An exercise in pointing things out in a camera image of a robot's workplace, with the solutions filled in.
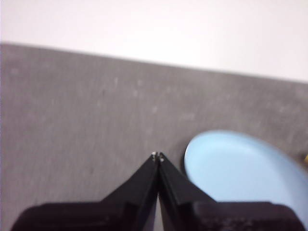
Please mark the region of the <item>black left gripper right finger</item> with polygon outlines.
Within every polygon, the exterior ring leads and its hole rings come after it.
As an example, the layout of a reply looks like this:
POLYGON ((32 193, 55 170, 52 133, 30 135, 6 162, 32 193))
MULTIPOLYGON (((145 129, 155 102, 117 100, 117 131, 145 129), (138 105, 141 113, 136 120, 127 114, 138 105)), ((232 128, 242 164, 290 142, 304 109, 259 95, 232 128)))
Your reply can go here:
POLYGON ((303 231, 295 212, 270 202, 217 202, 158 153, 164 228, 173 231, 303 231))

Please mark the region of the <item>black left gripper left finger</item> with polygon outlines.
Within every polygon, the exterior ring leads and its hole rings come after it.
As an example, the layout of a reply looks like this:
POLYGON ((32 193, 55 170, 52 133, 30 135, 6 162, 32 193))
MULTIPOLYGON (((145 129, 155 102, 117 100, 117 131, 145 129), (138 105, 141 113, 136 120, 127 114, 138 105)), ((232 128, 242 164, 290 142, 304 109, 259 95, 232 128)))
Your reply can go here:
POLYGON ((142 231, 155 214, 157 153, 101 201, 47 203, 27 208, 13 231, 142 231))

